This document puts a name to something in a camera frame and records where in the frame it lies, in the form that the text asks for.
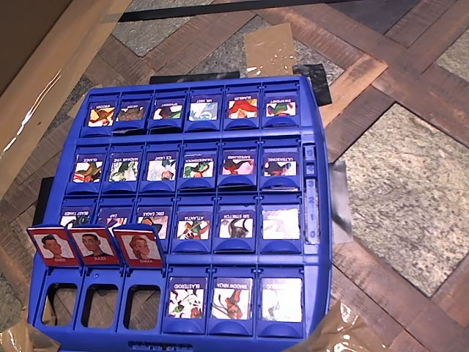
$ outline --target flipped-up red card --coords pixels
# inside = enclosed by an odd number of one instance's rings
[[[62,226],[43,225],[27,230],[47,266],[79,266],[78,256]]]
[[[125,261],[131,268],[161,268],[163,251],[149,225],[129,224],[113,229]]]
[[[85,265],[119,265],[111,233],[105,227],[72,227],[68,229]]]

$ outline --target brown cardboard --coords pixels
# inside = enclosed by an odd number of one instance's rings
[[[130,0],[73,0],[0,97],[0,197]]]
[[[0,4],[0,94],[28,61],[72,0],[14,0]]]
[[[288,76],[296,65],[289,23],[249,33],[244,38],[249,77]]]

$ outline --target cartoon character picture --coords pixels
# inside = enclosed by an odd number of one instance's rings
[[[168,316],[200,319],[203,317],[205,278],[171,278]]]
[[[218,118],[218,98],[194,98],[189,121],[208,121]]]
[[[252,238],[254,212],[220,212],[220,238]]]
[[[100,182],[104,155],[79,155],[73,173],[73,182]]]
[[[184,99],[179,100],[161,100],[156,103],[154,120],[180,119],[182,115],[182,105]]]
[[[249,119],[257,117],[257,99],[243,99],[236,97],[229,101],[229,119]]]
[[[210,234],[209,218],[209,213],[180,213],[178,216],[177,239],[207,240]]]
[[[168,232],[168,215],[168,210],[143,208],[139,210],[139,224],[146,224],[153,227],[157,236],[164,240]]]
[[[186,156],[184,162],[184,178],[213,177],[213,157],[204,157],[195,155],[195,157]]]
[[[252,175],[254,173],[254,154],[224,155],[222,175]]]
[[[75,257],[69,243],[58,235],[35,235],[34,237],[44,258],[65,259]]]
[[[89,113],[89,127],[112,126],[114,121],[115,104],[95,104]]]
[[[262,237],[265,240],[297,240],[300,238],[298,208],[265,205],[262,210]]]
[[[217,278],[213,294],[212,317],[250,319],[251,287],[252,279]]]
[[[292,99],[274,99],[267,103],[267,117],[295,115],[296,102]]]
[[[147,101],[123,103],[117,115],[117,121],[136,121],[144,117]]]
[[[147,181],[174,181],[176,178],[176,153],[156,155],[149,153]]]
[[[262,279],[262,319],[301,322],[301,279]]]
[[[139,174],[139,157],[119,155],[111,164],[110,182],[137,181]]]

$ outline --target gray stone floor tile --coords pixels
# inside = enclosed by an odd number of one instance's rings
[[[469,81],[469,29],[440,56],[437,64]]]
[[[431,296],[469,249],[469,150],[394,105],[341,158],[354,235]]]
[[[244,36],[258,29],[269,27],[270,24],[259,16],[250,20],[245,26],[222,44],[217,50],[212,52],[203,62],[197,65],[192,74],[240,71],[242,77],[247,76],[246,57],[244,49]],[[328,75],[328,82],[331,84],[339,77],[344,70],[333,62],[327,60],[304,44],[295,41],[295,50],[298,64],[324,64],[325,72]]]
[[[194,6],[210,2],[212,0],[133,0],[126,12]],[[135,54],[145,56],[189,20],[189,17],[183,17],[118,23],[112,34]]]

